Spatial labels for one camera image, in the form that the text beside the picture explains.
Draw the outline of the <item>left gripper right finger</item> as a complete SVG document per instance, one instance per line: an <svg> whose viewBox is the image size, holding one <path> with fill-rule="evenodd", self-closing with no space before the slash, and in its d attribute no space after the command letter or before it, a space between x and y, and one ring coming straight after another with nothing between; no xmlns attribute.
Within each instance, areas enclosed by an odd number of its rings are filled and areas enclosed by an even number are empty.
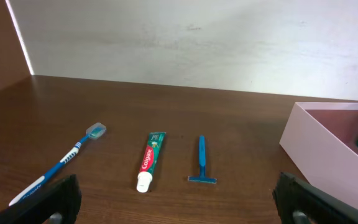
<svg viewBox="0 0 358 224"><path fill-rule="evenodd" d="M358 224L358 209L291 173L280 173L272 195L282 223Z"/></svg>

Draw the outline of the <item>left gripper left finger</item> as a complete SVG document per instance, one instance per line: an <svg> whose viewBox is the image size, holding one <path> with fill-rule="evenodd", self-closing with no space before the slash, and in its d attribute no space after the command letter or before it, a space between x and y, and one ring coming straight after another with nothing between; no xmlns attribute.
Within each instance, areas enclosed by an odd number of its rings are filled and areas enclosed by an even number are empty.
<svg viewBox="0 0 358 224"><path fill-rule="evenodd" d="M81 199L78 179L72 174L0 211L0 224L43 223L56 213L62 223L74 223Z"/></svg>

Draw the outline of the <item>white cardboard box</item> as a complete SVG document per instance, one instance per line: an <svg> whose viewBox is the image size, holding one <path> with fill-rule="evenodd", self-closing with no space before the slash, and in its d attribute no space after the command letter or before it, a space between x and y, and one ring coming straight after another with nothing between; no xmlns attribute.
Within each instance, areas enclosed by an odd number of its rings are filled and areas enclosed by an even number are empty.
<svg viewBox="0 0 358 224"><path fill-rule="evenodd" d="M297 102L280 145L316 188L358 209L358 103Z"/></svg>

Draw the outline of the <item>blue white toothbrush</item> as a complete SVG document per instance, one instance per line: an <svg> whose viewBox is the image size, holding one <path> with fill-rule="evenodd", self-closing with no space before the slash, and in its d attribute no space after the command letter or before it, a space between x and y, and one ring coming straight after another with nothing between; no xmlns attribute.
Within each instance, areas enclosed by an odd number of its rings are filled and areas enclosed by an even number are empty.
<svg viewBox="0 0 358 224"><path fill-rule="evenodd" d="M62 159L59 160L57 164L55 164L50 170L48 170L44 175L40 176L37 180L31 183L28 187L26 187L21 193L16 195L10 202L9 207L22 201L23 199L29 197L30 195L34 194L38 189L40 189L45 183L47 183L64 165L69 163L78 153L81 146L87 140L96 140L100 138L105 132L107 128L105 125L101 123L95 123L94 125L90 126L86 130L86 134L83 138L81 138L73 148L64 155Z"/></svg>

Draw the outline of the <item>blue disposable razor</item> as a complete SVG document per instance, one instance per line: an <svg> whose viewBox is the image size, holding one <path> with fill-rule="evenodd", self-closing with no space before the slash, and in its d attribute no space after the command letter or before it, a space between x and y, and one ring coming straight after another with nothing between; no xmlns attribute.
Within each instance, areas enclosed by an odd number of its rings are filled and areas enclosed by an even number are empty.
<svg viewBox="0 0 358 224"><path fill-rule="evenodd" d="M205 137L201 135L198 140L198 162L199 175L189 176L189 182L200 182L205 184L216 184L217 180L206 176L206 141Z"/></svg>

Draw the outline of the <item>green red toothpaste tube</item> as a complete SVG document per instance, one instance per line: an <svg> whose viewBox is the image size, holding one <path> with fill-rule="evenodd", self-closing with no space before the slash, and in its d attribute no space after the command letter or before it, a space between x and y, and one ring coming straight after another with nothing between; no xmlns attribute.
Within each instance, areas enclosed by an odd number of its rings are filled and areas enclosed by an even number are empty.
<svg viewBox="0 0 358 224"><path fill-rule="evenodd" d="M144 157L137 175L136 189L140 193L146 193L149 190L165 135L166 132L149 134Z"/></svg>

